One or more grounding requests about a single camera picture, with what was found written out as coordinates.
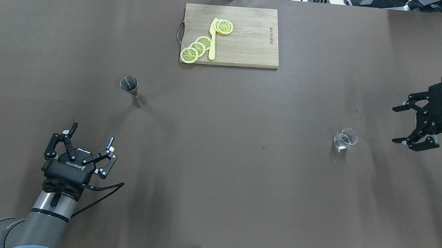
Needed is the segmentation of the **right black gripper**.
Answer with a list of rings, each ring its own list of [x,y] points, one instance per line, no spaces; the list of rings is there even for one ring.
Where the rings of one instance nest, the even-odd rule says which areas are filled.
[[[428,109],[418,106],[417,102],[428,101]],[[427,116],[428,121],[416,122],[416,128],[407,137],[394,138],[393,143],[408,146],[413,151],[424,151],[440,147],[436,137],[442,134],[442,84],[429,87],[428,92],[409,94],[408,99],[401,105],[392,107],[392,111],[403,112],[413,109],[417,116]]]

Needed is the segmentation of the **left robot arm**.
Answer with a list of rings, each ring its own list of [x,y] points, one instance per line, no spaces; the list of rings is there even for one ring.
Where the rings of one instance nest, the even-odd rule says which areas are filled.
[[[42,167],[45,180],[41,193],[24,219],[0,219],[0,248],[56,248],[83,192],[111,189],[115,193],[123,186],[118,183],[106,187],[90,185],[93,175],[105,179],[118,156],[114,153],[111,137],[107,147],[92,154],[74,147],[72,136],[77,129],[74,123],[69,130],[55,133],[44,151]]]

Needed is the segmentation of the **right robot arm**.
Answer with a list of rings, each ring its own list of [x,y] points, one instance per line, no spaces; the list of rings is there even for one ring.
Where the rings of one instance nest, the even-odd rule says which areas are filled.
[[[393,107],[395,112],[413,109],[416,111],[416,128],[407,136],[392,139],[413,151],[424,151],[440,147],[437,139],[442,134],[442,83],[431,85],[426,92],[409,94],[400,106]]]

